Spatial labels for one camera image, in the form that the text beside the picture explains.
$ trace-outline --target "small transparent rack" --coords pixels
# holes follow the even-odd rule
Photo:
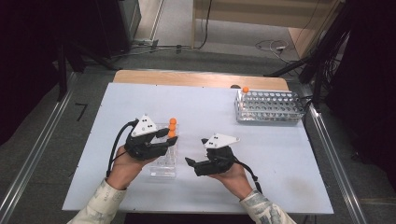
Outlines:
[[[300,97],[292,91],[238,90],[234,105],[238,121],[298,122],[305,114]]]
[[[169,124],[167,123],[156,123],[158,130],[167,128]],[[178,136],[178,124],[176,125],[176,135]],[[166,142],[168,136],[162,138],[156,138],[151,141],[151,143]],[[161,156],[149,166],[149,172],[151,176],[160,177],[171,177],[174,178],[177,175],[176,172],[176,158],[177,158],[177,142],[174,146],[169,147],[166,154]]]

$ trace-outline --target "black tripod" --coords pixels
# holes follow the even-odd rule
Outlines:
[[[318,47],[315,48],[310,55],[302,58],[300,61],[291,63],[290,65],[272,74],[264,76],[280,77],[288,73],[289,71],[306,64],[302,73],[299,75],[299,80],[301,83],[305,84],[308,83],[315,76],[315,86],[312,104],[314,105],[317,112],[319,112],[318,104],[320,100],[320,89],[324,74],[324,64],[326,63],[326,61],[332,59],[332,53],[338,52],[340,46],[337,46],[337,43],[344,36],[345,33],[349,32],[352,24],[352,19],[353,18],[351,15],[351,4],[346,2],[341,9],[341,12],[335,18],[326,35],[318,43]]]

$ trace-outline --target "hand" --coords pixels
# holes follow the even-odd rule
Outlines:
[[[122,153],[124,154],[114,160],[113,169],[111,170],[110,176],[106,181],[107,184],[114,189],[123,190],[128,188],[131,182],[137,177],[137,175],[139,175],[143,167],[157,159],[154,158],[146,161],[139,161],[132,158],[128,153],[125,152],[126,150],[124,146],[119,147],[117,150],[117,156]]]
[[[240,200],[245,199],[253,191],[253,188],[248,183],[244,167],[237,163],[234,163],[227,172],[219,175],[210,175],[210,177],[220,181],[226,189]]]

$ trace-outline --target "gray floor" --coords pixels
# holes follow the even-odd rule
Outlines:
[[[178,38],[181,38],[179,39],[180,42],[176,42],[169,34],[170,29],[161,30],[164,27],[161,22],[168,21],[169,19],[166,20],[165,18],[171,15],[166,13],[173,10],[172,8],[168,9],[162,14],[156,37],[163,44],[188,43],[190,41],[190,31],[186,32],[179,29],[175,32],[172,29],[170,33],[173,33],[173,35],[177,34]],[[267,34],[272,33],[271,27],[262,28],[268,29]],[[290,38],[287,36],[286,28],[276,27],[274,28],[274,33],[279,35],[264,34],[262,36],[259,35],[257,39]],[[180,54],[176,54],[173,50],[165,50],[150,54],[130,55],[118,59],[115,64],[122,66],[124,69],[208,71],[252,76],[275,72],[285,65],[271,52],[264,52],[265,55],[263,55],[263,52],[254,48],[254,44],[253,47],[251,45],[249,47],[240,47],[243,44],[232,42],[230,45],[235,45],[235,48],[239,49],[237,53],[228,50],[221,51],[224,49],[222,45],[217,45],[219,46],[218,48],[212,48],[212,46],[216,45],[216,41],[212,41],[215,34],[209,36],[212,37],[208,38],[208,45],[205,46],[207,49],[202,51],[183,51]],[[295,54],[293,56],[292,52],[288,57],[288,60],[296,59]],[[288,84],[291,90],[299,91],[301,86],[293,74],[286,74],[283,77],[289,81]],[[106,85],[112,81],[114,75],[114,71],[108,71],[102,65],[90,65],[84,74],[78,75],[79,80],[75,91],[21,199],[15,207],[9,223],[66,223],[76,214],[76,212],[62,211],[62,205],[71,183],[73,172],[78,165],[79,157],[105,93]],[[0,146],[1,197],[7,192],[9,184],[21,169],[21,165],[45,126],[53,107],[55,107],[57,91],[57,87],[50,91],[25,119],[12,138]],[[81,107],[75,105],[75,103],[88,104],[87,110],[80,121],[77,121],[77,119],[80,115]],[[358,198],[396,198],[396,194],[384,172],[373,165],[362,164],[350,159],[354,152],[349,144],[352,134],[344,127],[341,120],[332,115],[326,105],[321,105],[321,108],[323,110],[322,116],[325,118],[334,146],[346,168]],[[318,223],[352,223],[328,158],[323,151],[318,132],[310,117],[306,118],[306,129],[311,137],[311,143],[317,155],[318,167],[324,182],[328,186],[327,190],[334,209],[334,215],[318,216]],[[394,204],[363,203],[362,208],[369,223],[394,223],[396,219],[396,207]],[[123,217],[124,214],[119,213],[114,223],[122,223]],[[298,221],[303,219],[302,216],[293,217]]]

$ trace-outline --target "person's right hand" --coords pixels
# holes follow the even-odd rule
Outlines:
[[[220,181],[226,189],[240,200],[245,199],[253,191],[253,188],[248,183],[244,167],[237,163],[234,163],[227,172],[219,175],[210,175],[210,177]]]

